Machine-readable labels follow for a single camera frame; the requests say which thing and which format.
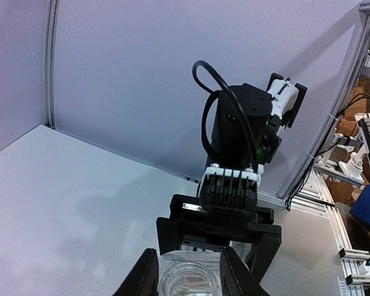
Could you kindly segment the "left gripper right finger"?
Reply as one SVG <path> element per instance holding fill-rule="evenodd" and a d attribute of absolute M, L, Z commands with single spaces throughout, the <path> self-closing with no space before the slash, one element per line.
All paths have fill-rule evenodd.
<path fill-rule="evenodd" d="M 268 296 L 232 247 L 220 255 L 221 291 L 225 296 Z"/>

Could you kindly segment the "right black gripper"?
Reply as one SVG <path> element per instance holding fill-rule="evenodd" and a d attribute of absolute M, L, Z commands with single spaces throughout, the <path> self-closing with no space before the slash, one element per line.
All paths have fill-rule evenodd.
<path fill-rule="evenodd" d="M 170 216 L 157 218 L 158 246 L 161 255 L 181 250 L 182 246 L 219 252 L 231 241 L 251 244 L 245 264 L 261 282 L 281 242 L 282 228 L 274 224 L 274 210 L 257 207 L 250 216 L 210 213 L 199 199 L 175 194 Z"/>

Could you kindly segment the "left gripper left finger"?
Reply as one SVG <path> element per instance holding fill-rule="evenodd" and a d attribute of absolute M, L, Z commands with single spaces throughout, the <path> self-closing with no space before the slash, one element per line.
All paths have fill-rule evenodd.
<path fill-rule="evenodd" d="M 147 248 L 112 296 L 156 296 L 158 280 L 157 251 Z"/>

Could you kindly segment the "white label bottle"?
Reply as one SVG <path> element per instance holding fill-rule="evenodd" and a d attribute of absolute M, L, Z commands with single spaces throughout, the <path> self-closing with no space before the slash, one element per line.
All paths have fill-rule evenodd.
<path fill-rule="evenodd" d="M 230 242 L 244 262 L 250 244 Z M 159 295 L 222 295 L 220 279 L 221 252 L 182 247 L 159 256 Z"/>

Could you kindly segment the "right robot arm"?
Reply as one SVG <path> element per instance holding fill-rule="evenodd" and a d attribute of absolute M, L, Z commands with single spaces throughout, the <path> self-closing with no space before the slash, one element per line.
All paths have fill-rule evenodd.
<path fill-rule="evenodd" d="M 307 88 L 276 73 L 266 90 L 250 84 L 212 91 L 203 114 L 216 107 L 213 131 L 201 132 L 207 153 L 205 171 L 195 196 L 173 196 L 168 218 L 157 219 L 160 253 L 193 247 L 219 252 L 231 242 L 246 243 L 245 264 L 260 281 L 275 257 L 282 229 L 274 212 L 258 206 L 257 191 L 264 166 L 290 128 Z"/>

